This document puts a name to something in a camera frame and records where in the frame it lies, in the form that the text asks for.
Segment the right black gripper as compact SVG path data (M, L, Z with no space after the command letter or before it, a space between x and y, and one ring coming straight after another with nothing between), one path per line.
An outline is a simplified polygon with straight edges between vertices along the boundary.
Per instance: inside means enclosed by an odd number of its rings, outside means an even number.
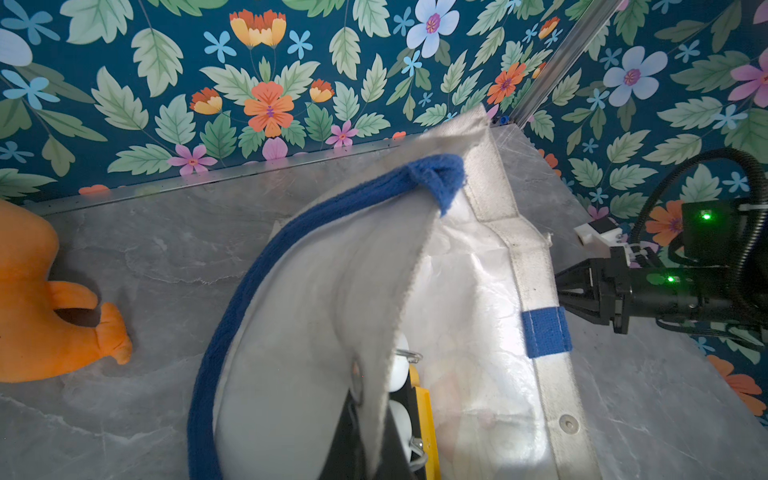
M626 335L632 294L630 266L623 247L611 247L608 258L589 258L555 275L560 305L594 325L610 326Z

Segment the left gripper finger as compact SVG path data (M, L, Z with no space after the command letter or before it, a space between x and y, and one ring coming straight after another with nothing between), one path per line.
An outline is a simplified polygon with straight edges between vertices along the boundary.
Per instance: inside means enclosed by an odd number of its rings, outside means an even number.
M366 459L360 436L357 405L347 393L319 480L363 480Z

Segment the white canvas bag blue handles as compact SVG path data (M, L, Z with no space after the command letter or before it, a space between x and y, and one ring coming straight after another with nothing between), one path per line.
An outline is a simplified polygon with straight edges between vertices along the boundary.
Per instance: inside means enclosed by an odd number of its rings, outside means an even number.
M423 358L442 479L597 479L549 241L477 107L276 229L203 356L193 479L318 479L347 393L365 479L419 479L389 411L395 343Z

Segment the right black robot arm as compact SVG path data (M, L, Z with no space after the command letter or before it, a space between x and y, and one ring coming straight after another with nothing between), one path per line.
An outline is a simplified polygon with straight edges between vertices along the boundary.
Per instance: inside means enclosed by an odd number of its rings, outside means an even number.
M661 259L640 236L664 193L687 171L729 160L746 176L746 198L684 202ZM648 196L631 232L607 219L577 230L600 255L555 276L559 302L593 324L625 334L634 318L660 328L746 344L767 341L767 179L752 155L726 147L679 164Z

